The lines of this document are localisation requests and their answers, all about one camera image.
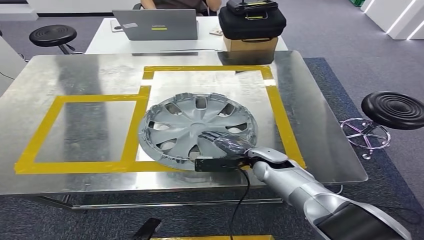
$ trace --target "stool leg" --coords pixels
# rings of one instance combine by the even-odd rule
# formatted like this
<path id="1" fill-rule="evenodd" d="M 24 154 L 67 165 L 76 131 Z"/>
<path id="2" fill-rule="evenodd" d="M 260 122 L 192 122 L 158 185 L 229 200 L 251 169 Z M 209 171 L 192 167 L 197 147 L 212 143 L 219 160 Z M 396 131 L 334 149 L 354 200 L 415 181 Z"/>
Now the stool leg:
<path id="1" fill-rule="evenodd" d="M 71 53 L 66 49 L 64 45 L 59 45 L 60 50 L 62 50 L 63 54 L 70 55 Z"/>
<path id="2" fill-rule="evenodd" d="M 376 129 L 378 126 L 380 126 L 380 125 L 375 123 L 375 122 L 371 122 L 370 124 L 366 125 L 365 128 L 362 131 L 360 131 L 360 133 L 363 134 L 363 135 L 368 135 L 374 129 Z"/>

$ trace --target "black stool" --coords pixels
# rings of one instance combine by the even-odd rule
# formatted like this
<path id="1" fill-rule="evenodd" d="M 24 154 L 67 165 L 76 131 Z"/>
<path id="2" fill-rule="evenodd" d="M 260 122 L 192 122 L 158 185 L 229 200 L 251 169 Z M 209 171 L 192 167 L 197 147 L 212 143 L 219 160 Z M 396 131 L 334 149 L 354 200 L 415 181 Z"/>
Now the black stool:
<path id="1" fill-rule="evenodd" d="M 29 40 L 39 47 L 59 47 L 63 54 L 72 54 L 68 51 L 65 45 L 75 51 L 75 48 L 69 46 L 67 43 L 77 37 L 77 31 L 70 26 L 66 25 L 50 25 L 43 26 L 29 35 Z"/>
<path id="2" fill-rule="evenodd" d="M 361 108 L 371 120 L 351 118 L 342 121 L 340 126 L 351 144 L 369 150 L 362 155 L 367 160 L 371 159 L 373 150 L 389 146 L 391 136 L 385 127 L 398 130 L 424 127 L 424 103 L 405 94 L 373 92 L 362 100 Z"/>

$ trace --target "yellow tape rectangle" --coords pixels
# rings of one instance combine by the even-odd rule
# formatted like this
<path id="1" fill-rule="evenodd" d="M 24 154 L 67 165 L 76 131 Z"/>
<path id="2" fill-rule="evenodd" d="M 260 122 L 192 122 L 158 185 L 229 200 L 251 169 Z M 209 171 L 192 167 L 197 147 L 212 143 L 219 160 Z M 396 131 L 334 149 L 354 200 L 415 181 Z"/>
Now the yellow tape rectangle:
<path id="1" fill-rule="evenodd" d="M 90 174 L 126 172 L 181 172 L 155 161 L 136 161 L 137 126 L 143 118 L 149 100 L 150 86 L 142 86 L 138 94 L 66 95 L 57 96 L 38 129 L 14 166 L 16 174 Z M 120 161 L 35 162 L 45 138 L 65 103 L 135 101 L 134 114 L 128 129 Z"/>

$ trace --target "person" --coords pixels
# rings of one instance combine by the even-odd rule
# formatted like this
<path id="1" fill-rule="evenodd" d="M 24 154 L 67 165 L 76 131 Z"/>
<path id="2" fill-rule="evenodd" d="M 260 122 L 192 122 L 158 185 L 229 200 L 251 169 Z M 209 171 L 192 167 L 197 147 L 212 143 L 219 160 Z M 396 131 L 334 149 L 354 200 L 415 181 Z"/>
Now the person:
<path id="1" fill-rule="evenodd" d="M 221 0 L 141 0 L 144 9 L 195 9 L 198 16 L 205 11 L 218 11 Z"/>

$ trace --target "gray laptop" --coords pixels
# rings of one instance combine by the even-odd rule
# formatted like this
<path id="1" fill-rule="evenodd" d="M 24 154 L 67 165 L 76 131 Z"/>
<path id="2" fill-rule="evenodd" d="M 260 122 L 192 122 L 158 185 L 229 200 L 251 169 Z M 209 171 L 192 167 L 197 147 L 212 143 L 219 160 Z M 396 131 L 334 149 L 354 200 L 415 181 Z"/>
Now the gray laptop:
<path id="1" fill-rule="evenodd" d="M 195 9 L 112 10 L 131 41 L 197 40 Z"/>

